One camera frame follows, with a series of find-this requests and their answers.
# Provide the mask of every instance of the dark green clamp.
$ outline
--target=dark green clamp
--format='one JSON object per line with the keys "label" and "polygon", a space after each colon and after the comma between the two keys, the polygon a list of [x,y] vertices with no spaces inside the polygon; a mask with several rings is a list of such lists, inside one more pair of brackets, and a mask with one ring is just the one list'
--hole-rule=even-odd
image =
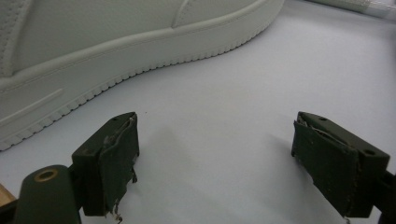
{"label": "dark green clamp", "polygon": [[396,223],[387,153],[321,116],[300,112],[294,128],[291,155],[342,217],[368,217],[376,206],[382,223]]}
{"label": "dark green clamp", "polygon": [[0,207],[0,223],[81,223],[78,210],[86,216],[112,213],[127,183],[137,181],[134,161],[139,156],[136,113],[109,120],[72,156],[69,168],[53,165],[28,175],[17,202]]}

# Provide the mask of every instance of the shoe sole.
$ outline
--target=shoe sole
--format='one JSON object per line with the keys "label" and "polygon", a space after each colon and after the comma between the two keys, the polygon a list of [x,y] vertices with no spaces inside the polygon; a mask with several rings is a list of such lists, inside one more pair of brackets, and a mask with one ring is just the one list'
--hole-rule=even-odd
{"label": "shoe sole", "polygon": [[259,0],[213,20],[123,37],[4,78],[0,150],[40,132],[129,77],[214,57],[245,44],[274,20],[283,2]]}

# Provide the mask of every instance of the green plastic part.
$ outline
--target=green plastic part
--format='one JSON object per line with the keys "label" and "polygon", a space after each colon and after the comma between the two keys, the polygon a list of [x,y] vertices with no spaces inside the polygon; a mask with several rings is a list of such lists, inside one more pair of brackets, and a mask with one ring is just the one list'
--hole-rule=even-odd
{"label": "green plastic part", "polygon": [[86,216],[113,212],[127,183],[137,181],[133,165],[138,156],[135,112],[109,120],[73,153],[73,173],[82,182],[79,195]]}
{"label": "green plastic part", "polygon": [[323,117],[300,112],[291,155],[342,217],[368,217],[389,155]]}
{"label": "green plastic part", "polygon": [[23,180],[15,224],[81,223],[67,167],[53,165]]}

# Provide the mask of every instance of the perforated leather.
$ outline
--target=perforated leather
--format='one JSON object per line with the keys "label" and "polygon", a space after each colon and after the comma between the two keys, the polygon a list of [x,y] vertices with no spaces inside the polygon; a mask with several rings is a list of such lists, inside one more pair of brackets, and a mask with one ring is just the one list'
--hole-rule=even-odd
{"label": "perforated leather", "polygon": [[170,27],[183,0],[35,1],[16,70],[103,42]]}
{"label": "perforated leather", "polygon": [[13,56],[30,0],[0,1],[0,77],[11,77]]}

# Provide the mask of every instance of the white table surface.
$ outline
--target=white table surface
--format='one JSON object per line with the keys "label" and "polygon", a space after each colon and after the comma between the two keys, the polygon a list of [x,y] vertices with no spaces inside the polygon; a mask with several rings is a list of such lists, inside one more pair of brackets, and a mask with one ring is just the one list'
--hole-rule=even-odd
{"label": "white table surface", "polygon": [[70,165],[108,119],[135,111],[141,156],[123,223],[345,223],[290,156],[292,123],[298,111],[327,117],[386,151],[395,173],[395,59],[395,23],[287,0],[245,46],[126,80],[0,153],[0,182],[19,195],[27,175]]}

